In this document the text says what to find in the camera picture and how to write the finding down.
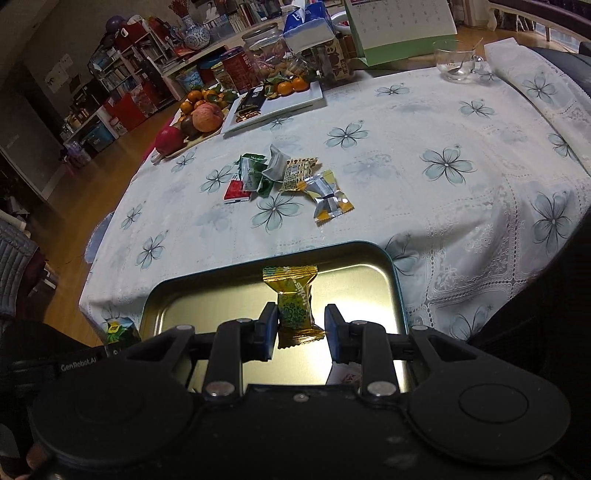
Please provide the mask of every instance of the desk calendar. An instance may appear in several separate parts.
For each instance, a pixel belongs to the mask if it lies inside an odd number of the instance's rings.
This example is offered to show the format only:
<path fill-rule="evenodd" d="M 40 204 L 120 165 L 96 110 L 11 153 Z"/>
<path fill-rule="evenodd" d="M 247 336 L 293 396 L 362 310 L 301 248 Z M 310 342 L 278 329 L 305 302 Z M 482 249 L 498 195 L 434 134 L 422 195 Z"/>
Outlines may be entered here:
<path fill-rule="evenodd" d="M 446 0 L 346 0 L 345 8 L 368 65 L 432 53 L 434 41 L 457 33 Z"/>

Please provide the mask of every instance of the blue vase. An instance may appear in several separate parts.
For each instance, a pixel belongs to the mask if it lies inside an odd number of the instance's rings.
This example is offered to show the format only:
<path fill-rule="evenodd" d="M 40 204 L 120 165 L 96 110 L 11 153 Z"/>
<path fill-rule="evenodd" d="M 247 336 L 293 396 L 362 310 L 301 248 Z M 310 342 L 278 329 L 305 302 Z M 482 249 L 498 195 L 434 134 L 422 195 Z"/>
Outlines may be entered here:
<path fill-rule="evenodd" d="M 203 25 L 196 25 L 190 16 L 183 17 L 187 29 L 184 32 L 184 44 L 191 50 L 199 51 L 209 45 L 209 30 Z"/>

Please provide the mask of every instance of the metal tin tray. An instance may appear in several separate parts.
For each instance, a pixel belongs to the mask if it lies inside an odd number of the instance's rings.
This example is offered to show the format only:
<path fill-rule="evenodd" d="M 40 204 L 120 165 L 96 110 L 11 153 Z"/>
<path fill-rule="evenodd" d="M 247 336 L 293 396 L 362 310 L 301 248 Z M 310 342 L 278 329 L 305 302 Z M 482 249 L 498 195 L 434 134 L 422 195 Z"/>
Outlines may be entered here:
<path fill-rule="evenodd" d="M 405 333 L 406 317 L 398 277 L 388 254 L 369 242 L 347 242 L 166 280 L 150 293 L 140 327 L 145 340 L 175 325 L 215 332 L 227 320 L 258 318 L 277 294 L 262 281 L 269 266 L 317 265 L 312 282 L 312 313 L 324 327 L 324 307 L 337 305 L 347 322 L 370 320 L 388 333 Z M 326 340 L 286 349 L 275 344 L 269 362 L 243 365 L 243 384 L 324 384 L 332 360 Z M 402 362 L 395 361 L 402 391 L 407 390 Z M 199 362 L 193 388 L 201 390 L 207 362 Z"/>

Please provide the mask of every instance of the purple ball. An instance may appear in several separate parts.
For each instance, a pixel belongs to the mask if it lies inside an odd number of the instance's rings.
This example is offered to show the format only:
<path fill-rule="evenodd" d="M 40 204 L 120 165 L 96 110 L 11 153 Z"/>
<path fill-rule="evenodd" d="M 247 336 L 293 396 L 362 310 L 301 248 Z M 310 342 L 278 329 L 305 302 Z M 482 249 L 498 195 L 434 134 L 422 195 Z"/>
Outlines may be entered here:
<path fill-rule="evenodd" d="M 115 15 L 107 20 L 105 30 L 107 33 L 117 33 L 121 28 L 121 24 L 125 22 L 125 19 L 120 15 Z"/>

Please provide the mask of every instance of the white plate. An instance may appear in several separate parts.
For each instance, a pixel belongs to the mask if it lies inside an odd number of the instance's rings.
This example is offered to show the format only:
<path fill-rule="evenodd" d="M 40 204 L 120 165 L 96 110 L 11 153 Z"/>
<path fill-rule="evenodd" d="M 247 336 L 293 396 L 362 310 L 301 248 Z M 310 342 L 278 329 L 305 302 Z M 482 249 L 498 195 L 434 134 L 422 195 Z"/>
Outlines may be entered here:
<path fill-rule="evenodd" d="M 248 125 L 261 122 L 281 113 L 298 110 L 300 108 L 309 106 L 312 103 L 318 102 L 319 100 L 322 100 L 322 89 L 320 88 L 320 84 L 318 82 L 312 82 L 310 84 L 310 88 L 305 92 L 294 92 L 286 97 L 265 100 L 262 104 L 260 115 L 249 118 L 248 120 L 244 120 L 243 122 L 236 123 L 236 110 L 245 95 L 246 93 L 244 95 L 240 95 L 240 97 L 238 97 L 237 100 L 235 100 L 232 104 L 230 113 L 222 125 L 222 134 L 238 130 L 239 128 L 248 127 Z"/>

